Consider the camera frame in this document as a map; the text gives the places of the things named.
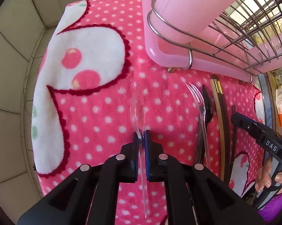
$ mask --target person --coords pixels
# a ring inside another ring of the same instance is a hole
[[[270,172],[272,169],[272,158],[269,157],[264,165],[259,169],[258,176],[256,178],[255,189],[259,193],[265,187],[271,186]],[[275,176],[275,181],[282,184],[282,172],[279,172]],[[258,213],[264,218],[266,223],[272,222],[282,209],[282,188],[276,194],[275,197],[262,209],[258,210]]]

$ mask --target metal wire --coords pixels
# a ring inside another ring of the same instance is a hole
[[[213,42],[209,42],[198,36],[189,34],[180,30],[179,28],[176,28],[168,21],[163,19],[163,17],[158,13],[158,11],[155,9],[155,0],[152,2],[152,10],[147,15],[147,22],[151,29],[163,40],[166,40],[173,45],[188,49],[189,65],[185,69],[188,69],[192,66],[192,51],[196,51],[246,71],[251,76],[252,81],[254,75],[252,70],[255,70],[255,73],[261,73],[261,71],[257,70],[255,66],[263,65],[265,62],[271,62],[273,59],[278,59],[282,56],[282,40],[280,38],[280,34],[282,33],[282,2],[280,0],[236,0],[234,5],[229,7],[229,11],[230,13],[224,11],[219,18],[216,18],[215,21],[209,25],[210,28],[219,32],[228,40],[228,43],[224,46],[217,46]],[[180,44],[169,40],[153,26],[151,22],[152,12],[154,12],[156,16],[166,25],[175,29],[176,31],[213,46],[215,48],[215,52],[205,52],[201,49],[191,47],[190,43]],[[228,36],[227,32],[223,31],[217,24],[221,24],[233,32],[233,34],[236,35],[235,39]],[[277,49],[274,46],[274,42],[279,44]],[[228,51],[228,47],[232,45],[238,47],[244,52],[243,59],[240,58],[240,56],[233,55]],[[250,53],[249,50],[253,47],[258,49],[260,58],[256,58]],[[224,52],[225,55],[233,56],[234,60],[229,61],[218,56],[217,54],[220,52]],[[244,67],[236,65],[234,63],[236,59],[243,62],[245,64]]]

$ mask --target purple clothing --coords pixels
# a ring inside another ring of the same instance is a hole
[[[282,193],[272,198],[270,202],[264,207],[263,210],[259,210],[258,213],[263,217],[266,223],[271,222],[276,218],[282,209]]]

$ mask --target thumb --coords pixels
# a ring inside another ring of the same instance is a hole
[[[276,177],[275,177],[274,180],[275,180],[276,182],[282,184],[282,172],[279,172],[279,173],[276,175]]]

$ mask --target transparent plastic spoon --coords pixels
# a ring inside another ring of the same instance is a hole
[[[147,219],[149,217],[150,211],[149,211],[148,189],[147,189],[147,178],[146,178],[145,147],[143,141],[144,112],[143,112],[143,105],[140,103],[140,100],[138,100],[138,96],[140,96],[139,86],[136,87],[135,92],[133,93],[132,99],[130,101],[130,121],[139,139],[140,166],[138,168],[138,172],[140,173],[141,176],[144,216],[145,219]]]
[[[205,160],[204,160],[204,165],[210,169],[210,153],[209,153],[209,145],[208,145],[208,140],[207,140],[207,131],[206,131],[206,126],[205,126],[205,115],[206,115],[206,108],[205,108],[205,102],[202,94],[200,91],[196,88],[196,86],[192,83],[188,83],[185,85],[191,92],[194,101],[196,103],[196,108],[199,111],[199,127],[200,130],[198,131],[198,134],[202,134],[202,138],[204,141],[205,145]]]

